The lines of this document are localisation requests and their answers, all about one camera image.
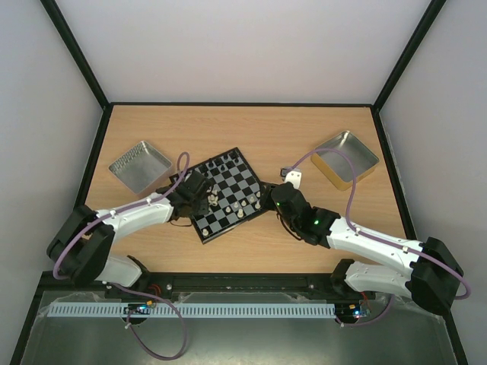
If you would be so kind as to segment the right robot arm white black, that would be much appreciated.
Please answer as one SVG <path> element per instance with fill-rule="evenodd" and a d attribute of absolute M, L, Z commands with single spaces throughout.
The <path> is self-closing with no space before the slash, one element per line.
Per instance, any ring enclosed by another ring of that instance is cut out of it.
<path fill-rule="evenodd" d="M 337 296 L 383 292 L 409 298 L 435 315 L 450 312 L 463 270 L 441 240 L 402 240 L 361 227 L 334 211 L 311 206 L 289 182 L 265 187 L 261 202 L 265 209 L 277 213 L 297 240 L 372 261 L 365 264 L 343 259 L 332 274 Z"/>

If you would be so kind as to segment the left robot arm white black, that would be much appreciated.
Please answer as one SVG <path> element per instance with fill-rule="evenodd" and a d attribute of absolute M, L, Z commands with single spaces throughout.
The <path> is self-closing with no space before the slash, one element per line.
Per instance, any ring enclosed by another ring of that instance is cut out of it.
<path fill-rule="evenodd" d="M 132 256 L 112 254 L 113 244 L 146 227 L 206 213 L 211 188 L 211 180 L 196 171 L 117 208 L 95 211 L 78 206 L 46 250 L 54 261 L 53 277 L 76 287 L 99 281 L 112 287 L 144 290 L 148 269 Z"/>

